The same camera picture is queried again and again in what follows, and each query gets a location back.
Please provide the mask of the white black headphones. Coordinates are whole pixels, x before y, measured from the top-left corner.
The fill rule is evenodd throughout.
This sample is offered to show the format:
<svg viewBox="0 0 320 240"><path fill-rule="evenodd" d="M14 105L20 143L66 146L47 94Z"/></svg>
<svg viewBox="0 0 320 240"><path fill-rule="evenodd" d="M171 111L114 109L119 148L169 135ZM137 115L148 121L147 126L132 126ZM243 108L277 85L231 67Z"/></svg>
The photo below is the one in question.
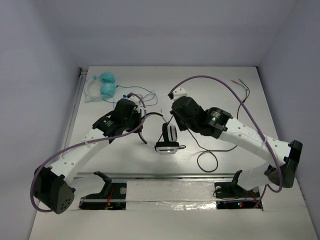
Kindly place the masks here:
<svg viewBox="0 0 320 240"><path fill-rule="evenodd" d="M167 120L167 118L162 112L149 112L146 114L146 117L150 116L161 117L164 123L161 127L161 135L158 141L155 143L147 142L147 140L142 135L142 131L138 132L140 140L145 145L153 146L154 150L160 155L174 155L179 150L183 150L186 148L185 145L181 145L178 142L178 131L176 126L171 123L172 118L170 120Z"/></svg>

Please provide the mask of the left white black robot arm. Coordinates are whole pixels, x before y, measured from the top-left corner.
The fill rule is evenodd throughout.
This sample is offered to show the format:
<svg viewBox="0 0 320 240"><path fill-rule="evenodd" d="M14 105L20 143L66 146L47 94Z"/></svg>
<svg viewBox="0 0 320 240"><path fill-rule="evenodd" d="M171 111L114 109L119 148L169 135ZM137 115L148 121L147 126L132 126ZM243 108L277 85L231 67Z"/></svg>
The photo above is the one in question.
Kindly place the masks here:
<svg viewBox="0 0 320 240"><path fill-rule="evenodd" d="M146 105L139 95L131 93L119 100L81 142L55 153L35 170L29 191L33 208L57 215L65 212L75 198L72 181L83 166L114 140L138 132L146 118Z"/></svg>

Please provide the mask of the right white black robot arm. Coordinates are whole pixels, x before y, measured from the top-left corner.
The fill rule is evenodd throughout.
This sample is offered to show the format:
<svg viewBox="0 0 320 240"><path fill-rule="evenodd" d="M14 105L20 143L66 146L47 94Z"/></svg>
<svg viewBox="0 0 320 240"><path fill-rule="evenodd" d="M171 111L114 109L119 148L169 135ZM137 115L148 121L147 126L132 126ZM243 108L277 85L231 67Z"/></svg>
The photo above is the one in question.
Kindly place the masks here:
<svg viewBox="0 0 320 240"><path fill-rule="evenodd" d="M300 141L280 141L260 134L241 123L230 113L211 107L204 110L188 96L175 99L171 106L178 128L202 136L234 144L263 159L264 164L250 170L238 170L231 182L231 192L238 197L249 190L267 184L292 188L300 162L303 144Z"/></svg>

